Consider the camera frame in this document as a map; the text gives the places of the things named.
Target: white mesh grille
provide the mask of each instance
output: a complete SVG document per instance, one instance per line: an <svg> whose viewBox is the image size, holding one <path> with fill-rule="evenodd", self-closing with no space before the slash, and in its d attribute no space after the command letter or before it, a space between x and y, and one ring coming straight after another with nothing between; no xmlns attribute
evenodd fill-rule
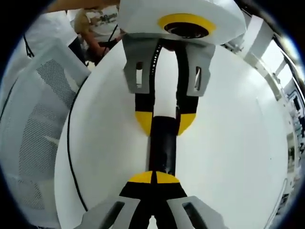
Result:
<svg viewBox="0 0 305 229"><path fill-rule="evenodd" d="M0 121L0 163L28 221L59 226L54 197L57 142L78 87L90 71L56 41L18 76Z"/></svg>

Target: white robot body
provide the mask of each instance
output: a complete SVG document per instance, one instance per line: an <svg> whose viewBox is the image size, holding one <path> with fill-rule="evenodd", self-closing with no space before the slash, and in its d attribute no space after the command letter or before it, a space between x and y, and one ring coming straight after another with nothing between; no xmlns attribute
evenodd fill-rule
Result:
<svg viewBox="0 0 305 229"><path fill-rule="evenodd" d="M164 17L177 14L191 15L195 21L199 19L212 25L213 31L208 35L186 39L188 42L224 44L246 30L244 16L233 0L121 0L119 27L128 34L180 40L163 28Z"/></svg>

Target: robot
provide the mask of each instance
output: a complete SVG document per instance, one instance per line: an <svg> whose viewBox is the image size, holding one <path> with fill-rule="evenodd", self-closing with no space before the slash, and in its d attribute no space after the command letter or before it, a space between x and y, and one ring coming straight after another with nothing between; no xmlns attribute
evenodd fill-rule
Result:
<svg viewBox="0 0 305 229"><path fill-rule="evenodd" d="M121 0L119 28L124 68L135 116L150 137L149 171L133 176L115 199L88 210L76 229L224 229L222 216L197 197L188 197L175 175L176 138L196 117L209 82L215 46L245 32L233 0ZM176 118L153 116L155 70L161 48L174 51L179 75ZM142 70L142 83L136 71Z"/></svg>

